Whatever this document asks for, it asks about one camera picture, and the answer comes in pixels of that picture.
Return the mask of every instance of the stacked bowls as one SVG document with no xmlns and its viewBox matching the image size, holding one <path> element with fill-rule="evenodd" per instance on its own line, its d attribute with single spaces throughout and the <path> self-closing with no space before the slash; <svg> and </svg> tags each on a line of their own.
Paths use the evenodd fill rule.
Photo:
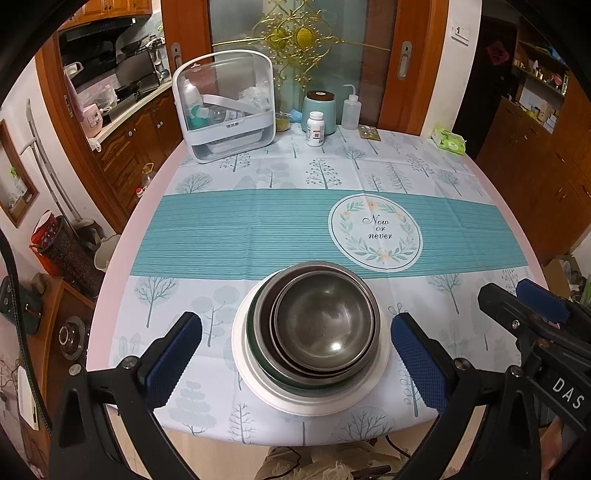
<svg viewBox="0 0 591 480">
<path fill-rule="evenodd" d="M 276 384 L 310 391 L 337 387 L 374 359 L 379 325 L 363 280 L 336 264 L 305 262 L 277 272 L 257 291 L 246 335 Z"/>
</svg>

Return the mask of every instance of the glass door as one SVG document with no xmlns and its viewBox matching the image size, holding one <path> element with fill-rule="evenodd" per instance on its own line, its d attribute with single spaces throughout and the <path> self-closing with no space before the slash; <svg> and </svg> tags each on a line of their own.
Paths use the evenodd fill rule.
<svg viewBox="0 0 591 480">
<path fill-rule="evenodd" d="M 392 0 L 209 0 L 212 47 L 267 55 L 281 112 L 301 110 L 309 90 L 326 90 L 340 123 L 348 83 L 362 103 L 361 122 L 377 125 L 396 10 Z"/>
</svg>

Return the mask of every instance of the wooden cabinet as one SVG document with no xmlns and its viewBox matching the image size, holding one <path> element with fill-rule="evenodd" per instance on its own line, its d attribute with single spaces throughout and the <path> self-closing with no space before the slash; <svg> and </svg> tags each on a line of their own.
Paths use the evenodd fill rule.
<svg viewBox="0 0 591 480">
<path fill-rule="evenodd" d="M 544 182 L 524 232 L 541 263 L 566 253 L 591 223 L 589 205 L 577 190 L 576 173 L 562 155 L 550 149 L 544 160 Z"/>
<path fill-rule="evenodd" d="M 134 113 L 101 143 L 95 159 L 117 202 L 131 214 L 137 203 L 135 191 L 142 186 L 142 169 L 162 164 L 183 139 L 174 107 L 172 90 L 167 90 Z"/>
<path fill-rule="evenodd" d="M 553 137 L 585 175 L 591 176 L 591 102 L 574 76 Z"/>
<path fill-rule="evenodd" d="M 59 30 L 87 24 L 106 18 L 124 17 L 127 15 L 150 15 L 150 0 L 89 0 Z"/>
<path fill-rule="evenodd" d="M 152 2 L 151 0 L 131 0 L 133 12 L 141 15 L 141 14 L 150 14 L 152 13 Z"/>
<path fill-rule="evenodd" d="M 503 99 L 476 159 L 542 264 L 567 253 L 591 223 L 591 160 L 582 152 L 591 103 L 585 107 L 578 88 L 573 97 L 567 93 L 569 107 L 561 112 L 554 134 Z"/>
<path fill-rule="evenodd" d="M 109 0 L 90 0 L 80 9 L 77 23 L 94 22 L 109 18 Z"/>
<path fill-rule="evenodd" d="M 152 109 L 152 119 L 156 125 L 164 156 L 168 158 L 183 139 L 173 95 L 160 95 L 156 98 Z"/>
<path fill-rule="evenodd" d="M 109 16 L 129 15 L 132 11 L 131 0 L 107 0 L 109 2 Z"/>
<path fill-rule="evenodd" d="M 168 155 L 163 151 L 162 144 L 158 137 L 156 122 L 152 117 L 152 109 L 156 102 L 158 102 L 158 98 L 142 108 L 130 120 L 134 127 L 134 136 L 132 138 L 136 150 L 143 153 L 143 156 L 146 159 L 146 162 L 144 163 L 152 162 L 154 164 L 154 169 L 158 170 L 168 158 Z"/>
</svg>

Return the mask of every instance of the gold ornament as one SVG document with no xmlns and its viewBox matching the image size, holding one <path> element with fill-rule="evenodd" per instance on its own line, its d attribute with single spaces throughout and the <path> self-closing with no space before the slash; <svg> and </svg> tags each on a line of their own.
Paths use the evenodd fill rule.
<svg viewBox="0 0 591 480">
<path fill-rule="evenodd" d="M 330 52 L 332 45 L 350 43 L 389 51 L 388 48 L 342 40 L 332 34 L 321 10 L 311 6 L 314 0 L 300 0 L 294 10 L 283 7 L 287 0 L 268 0 L 271 10 L 252 28 L 251 36 L 240 40 L 215 43 L 214 47 L 234 43 L 262 43 L 264 53 L 276 66 L 274 83 L 277 89 L 287 80 L 287 70 L 294 69 L 294 81 L 306 91 L 311 70 Z"/>
</svg>

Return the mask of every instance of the blue gripper pad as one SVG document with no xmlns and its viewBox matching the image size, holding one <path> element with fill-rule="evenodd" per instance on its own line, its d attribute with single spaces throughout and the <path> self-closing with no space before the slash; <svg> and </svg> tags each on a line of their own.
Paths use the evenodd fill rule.
<svg viewBox="0 0 591 480">
<path fill-rule="evenodd" d="M 400 313 L 394 317 L 390 335 L 392 344 L 417 386 L 425 405 L 442 413 L 449 401 L 449 382 L 446 374 L 428 351 L 428 349 L 432 350 L 435 342 L 425 335 L 408 313 Z M 451 361 L 451 357 L 445 351 L 444 353 Z"/>
<path fill-rule="evenodd" d="M 142 355 L 138 379 L 145 387 L 144 401 L 153 410 L 164 407 L 202 339 L 201 319 L 185 312 L 163 337 Z"/>
<path fill-rule="evenodd" d="M 569 319 L 570 312 L 563 299 L 527 278 L 519 281 L 515 294 L 521 303 L 552 323 L 564 323 Z"/>
</svg>

